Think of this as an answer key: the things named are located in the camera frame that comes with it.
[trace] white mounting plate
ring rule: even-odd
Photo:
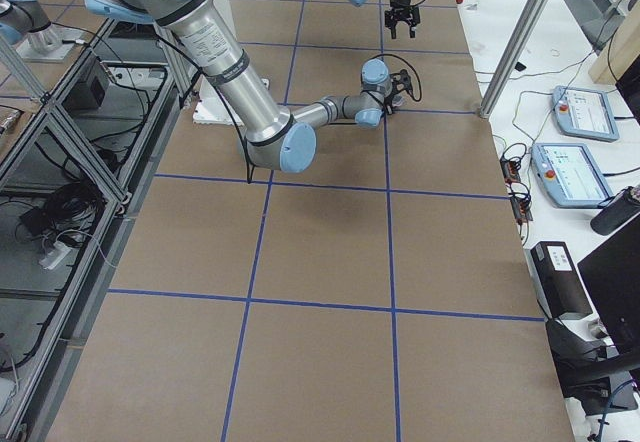
[[[84,33],[82,30],[67,29],[66,27],[56,27],[56,29],[60,32],[60,38],[62,40],[77,40]],[[25,39],[18,46],[17,52],[20,57],[22,57],[22,60],[26,62],[48,62],[59,64],[66,59],[69,52],[71,52],[71,49],[75,46],[75,44],[62,44],[62,46],[48,54],[41,54],[40,52],[33,50],[29,41]]]
[[[261,79],[262,83],[265,87],[269,88],[269,79]],[[193,113],[193,121],[196,124],[222,124],[222,125],[231,125],[231,117],[225,109],[224,104],[218,97],[218,94],[211,88],[211,86],[207,83],[206,80],[202,82],[202,87],[200,89],[200,102],[196,106],[196,110]],[[236,119],[238,125],[243,125],[242,120],[238,117],[238,114],[233,110],[230,104],[229,108],[233,113],[233,117]]]

